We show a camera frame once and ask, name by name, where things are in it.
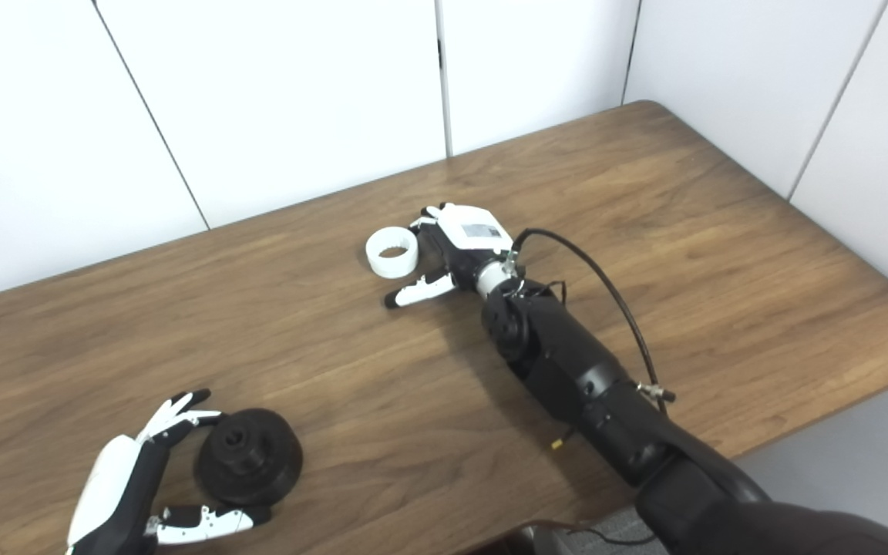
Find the white and black right hand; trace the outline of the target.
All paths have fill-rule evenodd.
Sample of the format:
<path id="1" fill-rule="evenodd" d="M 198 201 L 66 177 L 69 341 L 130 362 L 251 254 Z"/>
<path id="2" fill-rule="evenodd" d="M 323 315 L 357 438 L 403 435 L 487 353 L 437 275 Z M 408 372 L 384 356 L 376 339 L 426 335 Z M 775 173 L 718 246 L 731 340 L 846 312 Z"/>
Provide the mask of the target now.
<path id="1" fill-rule="evenodd" d="M 517 278 L 506 262 L 513 239 L 490 211 L 442 203 L 424 207 L 406 228 L 410 238 L 437 253 L 440 267 L 387 294 L 383 304 L 397 309 L 440 298 L 452 291 L 475 291 L 486 299 L 493 289 Z"/>

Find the white and black left hand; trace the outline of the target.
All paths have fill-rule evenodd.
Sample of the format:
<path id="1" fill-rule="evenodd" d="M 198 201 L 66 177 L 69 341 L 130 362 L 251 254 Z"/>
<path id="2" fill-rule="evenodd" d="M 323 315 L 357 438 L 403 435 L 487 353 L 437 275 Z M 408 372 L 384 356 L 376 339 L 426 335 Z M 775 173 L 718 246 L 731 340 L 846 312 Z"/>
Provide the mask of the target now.
<path id="1" fill-rule="evenodd" d="M 263 526 L 269 506 L 168 506 L 152 513 L 170 450 L 188 433 L 224 418 L 197 410 L 210 390 L 180 392 L 136 436 L 118 435 L 96 457 L 70 523 L 68 554 L 154 554 L 161 546 L 204 543 Z"/>

